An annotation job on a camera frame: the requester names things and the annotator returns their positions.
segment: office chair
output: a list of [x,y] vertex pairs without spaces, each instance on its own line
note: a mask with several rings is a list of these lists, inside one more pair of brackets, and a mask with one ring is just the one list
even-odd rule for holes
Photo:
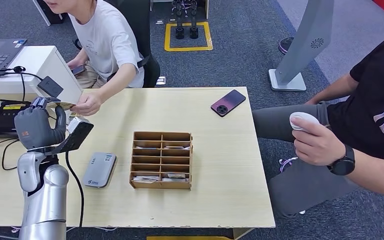
[[[144,59],[138,62],[145,71],[144,88],[154,88],[160,77],[160,65],[151,53],[151,0],[105,0],[113,5],[126,18],[136,37],[137,48]],[[81,50],[79,39],[74,41],[75,46]]]

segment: speaker grille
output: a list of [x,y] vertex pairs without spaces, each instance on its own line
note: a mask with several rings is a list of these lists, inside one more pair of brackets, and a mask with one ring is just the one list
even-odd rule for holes
[[325,43],[325,40],[323,38],[316,38],[311,42],[311,48],[312,49],[318,49]]

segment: sneaker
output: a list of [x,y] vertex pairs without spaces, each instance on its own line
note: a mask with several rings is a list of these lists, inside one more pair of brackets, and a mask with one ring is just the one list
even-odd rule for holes
[[292,165],[292,161],[297,160],[298,157],[289,158],[287,160],[279,159],[280,166],[280,172],[283,173],[286,165]]

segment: wristwatch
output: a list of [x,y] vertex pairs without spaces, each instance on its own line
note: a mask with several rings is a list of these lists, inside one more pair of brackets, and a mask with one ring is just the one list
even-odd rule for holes
[[331,166],[327,166],[331,173],[339,176],[345,176],[354,171],[356,167],[356,160],[354,157],[354,149],[348,145],[345,145],[345,156],[332,163]]

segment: white t-shirt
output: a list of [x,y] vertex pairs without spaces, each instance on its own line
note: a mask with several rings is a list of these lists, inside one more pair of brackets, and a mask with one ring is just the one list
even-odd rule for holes
[[80,24],[70,15],[77,37],[89,57],[93,69],[106,80],[123,64],[133,64],[136,76],[128,84],[130,88],[142,88],[144,68],[138,68],[142,60],[135,35],[123,14],[108,2],[97,0],[96,10],[86,24]]

